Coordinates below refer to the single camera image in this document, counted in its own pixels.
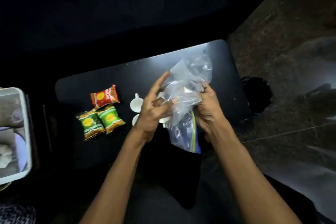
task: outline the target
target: black tabletop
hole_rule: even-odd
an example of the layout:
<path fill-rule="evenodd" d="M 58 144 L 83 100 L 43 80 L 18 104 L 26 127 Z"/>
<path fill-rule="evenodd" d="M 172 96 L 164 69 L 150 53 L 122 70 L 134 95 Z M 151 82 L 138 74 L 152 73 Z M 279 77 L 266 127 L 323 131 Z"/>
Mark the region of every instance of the black tabletop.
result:
<path fill-rule="evenodd" d="M 73 117 L 73 123 L 69 126 L 73 128 L 75 167 L 85 168 L 114 160 L 132 127 L 132 118 L 137 114 L 129 107 L 135 93 L 144 98 L 157 78 L 182 58 L 194 54 L 205 54 L 212 60 L 213 75 L 210 85 L 216 91 L 221 108 L 231 124 L 237 124 L 248 118 L 251 113 L 241 80 L 229 48 L 223 40 L 76 74 L 58 80 L 55 86 L 59 103 L 66 106 L 69 115 Z M 128 54 L 111 51 L 110 57 L 101 57 L 97 54 L 92 56 L 90 62 L 113 65 L 114 56 L 118 55 Z M 75 115 L 93 108 L 90 93 L 107 89 L 113 84 L 116 85 L 120 99 L 120 103 L 115 104 L 115 107 L 126 124 L 116 128 L 109 135 L 101 134 L 85 142 L 82 125 Z"/>

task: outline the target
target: plastic bag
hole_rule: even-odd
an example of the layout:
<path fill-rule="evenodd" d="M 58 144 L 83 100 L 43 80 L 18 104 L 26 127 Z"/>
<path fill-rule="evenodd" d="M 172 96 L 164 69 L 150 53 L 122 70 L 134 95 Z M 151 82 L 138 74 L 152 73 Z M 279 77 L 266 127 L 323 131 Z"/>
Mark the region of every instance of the plastic bag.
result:
<path fill-rule="evenodd" d="M 185 114 L 179 123 L 168 128 L 168 131 L 171 144 L 189 152 L 201 153 L 193 111 Z"/>
<path fill-rule="evenodd" d="M 172 107 L 169 127 L 173 127 L 189 113 L 193 106 L 201 102 L 198 95 L 203 92 L 203 82 L 211 82 L 212 62 L 206 55 L 191 56 L 180 60 L 170 69 L 170 76 L 163 86 L 165 90 L 158 95 L 167 102 L 177 100 Z"/>

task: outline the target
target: zigzag patterned cloth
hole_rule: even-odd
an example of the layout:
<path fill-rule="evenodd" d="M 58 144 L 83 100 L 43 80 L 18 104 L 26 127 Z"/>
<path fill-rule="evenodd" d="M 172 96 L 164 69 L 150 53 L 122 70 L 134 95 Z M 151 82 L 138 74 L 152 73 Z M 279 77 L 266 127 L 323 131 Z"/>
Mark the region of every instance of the zigzag patterned cloth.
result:
<path fill-rule="evenodd" d="M 0 224 L 35 224 L 36 209 L 16 204 L 0 205 Z"/>

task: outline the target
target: yellow logo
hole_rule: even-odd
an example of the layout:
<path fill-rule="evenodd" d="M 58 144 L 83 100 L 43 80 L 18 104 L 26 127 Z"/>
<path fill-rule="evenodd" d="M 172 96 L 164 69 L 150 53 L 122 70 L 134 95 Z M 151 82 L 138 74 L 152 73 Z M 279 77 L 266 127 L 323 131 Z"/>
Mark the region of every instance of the yellow logo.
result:
<path fill-rule="evenodd" d="M 93 119 L 91 119 L 91 118 L 86 118 L 86 119 L 83 121 L 83 125 L 86 126 L 86 127 L 91 126 L 92 123 L 93 123 Z"/>
<path fill-rule="evenodd" d="M 102 100 L 105 97 L 105 94 L 103 92 L 98 93 L 97 99 Z"/>
<path fill-rule="evenodd" d="M 109 113 L 107 116 L 106 116 L 106 120 L 108 121 L 108 122 L 111 122 L 111 121 L 113 121 L 114 120 L 114 115 L 113 114 L 111 114 L 111 113 Z"/>

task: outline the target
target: person's right hand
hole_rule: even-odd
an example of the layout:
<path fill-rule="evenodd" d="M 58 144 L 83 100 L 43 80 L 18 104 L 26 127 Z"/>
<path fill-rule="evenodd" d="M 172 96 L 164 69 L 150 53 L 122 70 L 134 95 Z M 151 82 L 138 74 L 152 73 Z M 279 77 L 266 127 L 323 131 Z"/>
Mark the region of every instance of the person's right hand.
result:
<path fill-rule="evenodd" d="M 196 122 L 208 136 L 211 136 L 211 127 L 216 122 L 225 120 L 225 117 L 215 91 L 207 83 L 204 85 L 204 92 L 199 95 L 202 101 L 196 108 Z"/>

